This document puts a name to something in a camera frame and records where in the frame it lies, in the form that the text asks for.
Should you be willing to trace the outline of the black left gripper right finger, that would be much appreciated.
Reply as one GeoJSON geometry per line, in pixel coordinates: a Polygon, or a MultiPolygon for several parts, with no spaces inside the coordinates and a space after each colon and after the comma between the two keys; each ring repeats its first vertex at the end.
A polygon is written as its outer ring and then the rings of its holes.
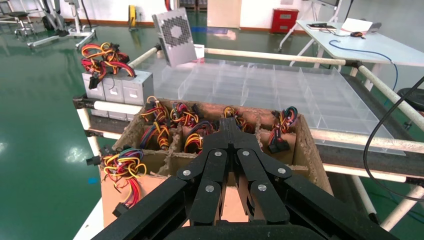
{"type": "Polygon", "coordinates": [[[228,121],[229,152],[252,240],[392,240],[394,236],[264,153],[254,135],[228,121]]]}

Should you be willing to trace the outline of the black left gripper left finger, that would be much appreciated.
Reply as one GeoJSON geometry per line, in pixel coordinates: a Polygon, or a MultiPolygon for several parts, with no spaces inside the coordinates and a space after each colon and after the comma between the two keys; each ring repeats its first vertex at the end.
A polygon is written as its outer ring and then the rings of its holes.
{"type": "Polygon", "coordinates": [[[95,240],[167,240],[189,221],[212,226],[220,218],[228,179],[230,120],[207,135],[201,154],[105,227],[95,240]]]}

